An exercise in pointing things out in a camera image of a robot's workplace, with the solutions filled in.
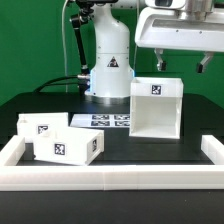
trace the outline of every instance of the white box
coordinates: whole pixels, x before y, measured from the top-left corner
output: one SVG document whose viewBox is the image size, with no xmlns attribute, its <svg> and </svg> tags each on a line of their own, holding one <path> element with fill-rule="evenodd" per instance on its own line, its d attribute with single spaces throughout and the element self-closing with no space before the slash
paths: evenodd
<svg viewBox="0 0 224 224">
<path fill-rule="evenodd" d="M 17 134 L 32 143 L 34 136 L 49 128 L 68 127 L 68 113 L 19 114 Z"/>
<path fill-rule="evenodd" d="M 35 160 L 89 165 L 104 151 L 104 131 L 86 128 L 49 129 L 34 138 Z"/>
<path fill-rule="evenodd" d="M 180 138 L 183 83 L 177 78 L 134 78 L 130 136 Z"/>
</svg>

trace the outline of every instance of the black table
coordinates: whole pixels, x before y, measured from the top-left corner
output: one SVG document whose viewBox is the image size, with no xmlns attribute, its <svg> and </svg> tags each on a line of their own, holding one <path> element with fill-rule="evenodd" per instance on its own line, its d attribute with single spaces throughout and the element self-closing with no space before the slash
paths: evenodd
<svg viewBox="0 0 224 224">
<path fill-rule="evenodd" d="M 0 107 L 0 145 L 16 134 L 19 113 L 126 114 L 129 105 L 104 106 L 71 93 L 23 93 Z M 224 109 L 185 94 L 179 140 L 130 138 L 105 129 L 105 152 L 94 165 L 212 164 L 201 136 L 224 139 Z M 18 165 L 49 165 L 20 161 Z M 223 190 L 0 192 L 0 223 L 224 223 Z"/>
</svg>

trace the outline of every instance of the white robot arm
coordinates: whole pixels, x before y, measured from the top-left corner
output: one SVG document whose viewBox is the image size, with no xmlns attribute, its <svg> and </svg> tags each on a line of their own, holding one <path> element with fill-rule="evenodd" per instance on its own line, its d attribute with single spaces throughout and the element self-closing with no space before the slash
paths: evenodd
<svg viewBox="0 0 224 224">
<path fill-rule="evenodd" d="M 134 77 L 134 71 L 129 65 L 130 33 L 126 25 L 113 18 L 111 8 L 133 9 L 137 7 L 137 3 L 145 4 L 145 0 L 137 1 L 76 1 L 82 8 L 79 16 L 72 17 L 72 24 L 80 46 L 82 72 L 90 77 L 90 88 L 85 91 L 85 97 L 88 100 L 105 104 L 129 102 L 130 84 Z M 94 23 L 96 33 L 96 65 L 89 72 L 79 27 L 90 18 Z"/>
<path fill-rule="evenodd" d="M 214 52 L 224 52 L 224 10 L 213 0 L 146 0 L 138 21 L 135 41 L 155 48 L 158 70 L 165 70 L 163 49 L 204 51 L 198 63 L 202 73 Z"/>
</svg>

